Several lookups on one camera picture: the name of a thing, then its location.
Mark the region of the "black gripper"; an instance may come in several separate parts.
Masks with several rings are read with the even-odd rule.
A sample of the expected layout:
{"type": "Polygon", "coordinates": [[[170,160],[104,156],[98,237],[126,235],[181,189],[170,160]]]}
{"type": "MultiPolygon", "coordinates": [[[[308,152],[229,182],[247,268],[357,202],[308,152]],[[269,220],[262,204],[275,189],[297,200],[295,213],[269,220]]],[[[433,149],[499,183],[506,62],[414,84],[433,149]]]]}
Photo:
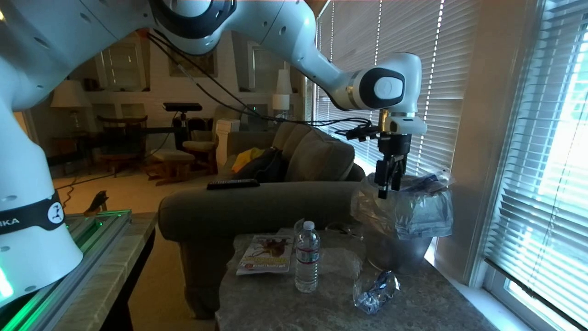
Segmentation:
{"type": "Polygon", "coordinates": [[[378,137],[378,150],[381,154],[374,171],[378,198],[387,198],[387,189],[400,189],[400,180],[405,172],[409,143],[409,134],[381,134],[378,137]]]}

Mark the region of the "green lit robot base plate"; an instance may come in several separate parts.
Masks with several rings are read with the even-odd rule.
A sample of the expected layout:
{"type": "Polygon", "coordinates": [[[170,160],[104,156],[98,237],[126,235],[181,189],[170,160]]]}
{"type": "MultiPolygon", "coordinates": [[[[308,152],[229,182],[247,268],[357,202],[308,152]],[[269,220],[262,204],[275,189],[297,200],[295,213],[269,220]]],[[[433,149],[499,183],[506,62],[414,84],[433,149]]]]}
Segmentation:
{"type": "Polygon", "coordinates": [[[0,239],[0,327],[40,331],[89,274],[109,242],[130,224],[128,209],[73,215],[54,233],[40,228],[0,239]]]}

